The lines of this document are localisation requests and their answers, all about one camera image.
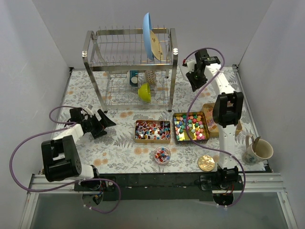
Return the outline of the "clear plastic jar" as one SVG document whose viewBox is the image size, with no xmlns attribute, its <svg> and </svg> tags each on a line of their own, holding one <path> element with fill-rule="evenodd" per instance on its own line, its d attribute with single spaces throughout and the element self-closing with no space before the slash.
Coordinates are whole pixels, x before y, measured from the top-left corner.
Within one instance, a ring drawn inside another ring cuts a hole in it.
<svg viewBox="0 0 305 229">
<path fill-rule="evenodd" d="M 154 161 L 161 166 L 167 165 L 171 159 L 171 152 L 168 148 L 161 146 L 156 148 L 153 153 Z"/>
</svg>

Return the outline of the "black tin with star candies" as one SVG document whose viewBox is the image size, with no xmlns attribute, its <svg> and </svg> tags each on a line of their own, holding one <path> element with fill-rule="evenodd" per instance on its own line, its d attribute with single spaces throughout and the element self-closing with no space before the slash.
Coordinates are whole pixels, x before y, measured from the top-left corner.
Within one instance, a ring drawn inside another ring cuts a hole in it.
<svg viewBox="0 0 305 229">
<path fill-rule="evenodd" d="M 210 136 L 203 112 L 174 113 L 174 139 L 177 145 L 191 143 L 206 143 Z"/>
</svg>

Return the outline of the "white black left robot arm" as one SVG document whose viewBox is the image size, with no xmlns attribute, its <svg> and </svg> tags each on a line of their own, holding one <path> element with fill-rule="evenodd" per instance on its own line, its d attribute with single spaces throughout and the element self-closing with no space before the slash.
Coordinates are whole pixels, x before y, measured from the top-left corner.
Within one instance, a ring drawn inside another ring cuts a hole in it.
<svg viewBox="0 0 305 229">
<path fill-rule="evenodd" d="M 68 108 L 73 127 L 41 144 L 45 177 L 49 182 L 80 180 L 80 185 L 96 191 L 102 186 L 99 172 L 95 166 L 81 163 L 76 142 L 86 133 L 90 133 L 94 139 L 100 138 L 107 134 L 107 127 L 115 126 L 116 123 L 100 109 L 98 114 L 101 118 L 98 119 L 89 108 Z"/>
</svg>

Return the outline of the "gold tin with lollipops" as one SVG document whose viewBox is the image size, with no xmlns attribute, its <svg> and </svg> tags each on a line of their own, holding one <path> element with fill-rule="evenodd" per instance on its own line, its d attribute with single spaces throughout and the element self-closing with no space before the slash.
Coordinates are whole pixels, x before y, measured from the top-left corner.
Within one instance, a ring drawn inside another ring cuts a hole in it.
<svg viewBox="0 0 305 229">
<path fill-rule="evenodd" d="M 167 120 L 135 121 L 134 141 L 136 143 L 169 144 L 171 122 Z"/>
</svg>

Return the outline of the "gold tin with popsicle candies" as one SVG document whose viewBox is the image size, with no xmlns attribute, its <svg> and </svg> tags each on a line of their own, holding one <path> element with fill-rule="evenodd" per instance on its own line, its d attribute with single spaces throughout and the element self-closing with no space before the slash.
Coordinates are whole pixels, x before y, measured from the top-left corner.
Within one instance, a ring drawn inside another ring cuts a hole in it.
<svg viewBox="0 0 305 229">
<path fill-rule="evenodd" d="M 202 106 L 202 112 L 205 115 L 209 136 L 211 138 L 218 138 L 219 131 L 217 124 L 213 120 L 213 108 L 214 108 L 214 103 L 204 104 Z"/>
</svg>

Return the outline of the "gold jar lid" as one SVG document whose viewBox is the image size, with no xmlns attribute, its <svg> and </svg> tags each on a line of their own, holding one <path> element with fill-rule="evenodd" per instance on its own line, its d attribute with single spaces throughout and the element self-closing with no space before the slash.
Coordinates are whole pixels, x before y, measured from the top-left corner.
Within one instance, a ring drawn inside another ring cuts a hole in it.
<svg viewBox="0 0 305 229">
<path fill-rule="evenodd" d="M 215 168 L 215 161 L 211 156 L 200 156 L 198 158 L 198 167 L 204 172 L 211 172 Z"/>
</svg>

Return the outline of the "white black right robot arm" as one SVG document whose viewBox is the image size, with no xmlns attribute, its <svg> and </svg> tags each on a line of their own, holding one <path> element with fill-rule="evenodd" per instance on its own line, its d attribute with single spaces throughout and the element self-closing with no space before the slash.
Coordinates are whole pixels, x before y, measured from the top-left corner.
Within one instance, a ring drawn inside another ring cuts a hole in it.
<svg viewBox="0 0 305 229">
<path fill-rule="evenodd" d="M 212 85 L 217 95 L 213 108 L 213 120 L 219 132 L 219 161 L 217 169 L 202 175 L 200 184 L 206 189 L 213 186 L 228 189 L 238 182 L 239 170 L 243 169 L 240 161 L 233 155 L 235 149 L 235 132 L 242 114 L 244 95 L 237 92 L 228 82 L 222 69 L 224 57 L 218 58 L 208 54 L 208 48 L 192 52 L 195 60 L 183 60 L 187 67 L 186 77 L 193 92 L 199 94 L 208 85 Z"/>
</svg>

